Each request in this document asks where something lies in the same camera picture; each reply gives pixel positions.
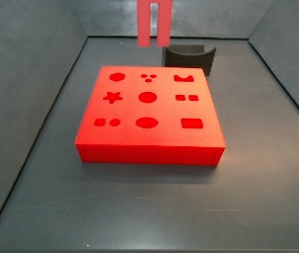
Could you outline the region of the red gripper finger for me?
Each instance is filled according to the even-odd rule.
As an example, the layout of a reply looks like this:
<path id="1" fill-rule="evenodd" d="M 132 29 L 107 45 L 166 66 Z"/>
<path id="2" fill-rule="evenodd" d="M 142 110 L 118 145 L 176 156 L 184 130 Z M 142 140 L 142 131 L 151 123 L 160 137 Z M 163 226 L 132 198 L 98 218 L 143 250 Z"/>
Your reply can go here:
<path id="1" fill-rule="evenodd" d="M 138 0 L 138 41 L 150 46 L 150 0 Z"/>
<path id="2" fill-rule="evenodd" d="M 162 47 L 170 45 L 172 0 L 158 0 L 156 17 L 156 44 Z"/>

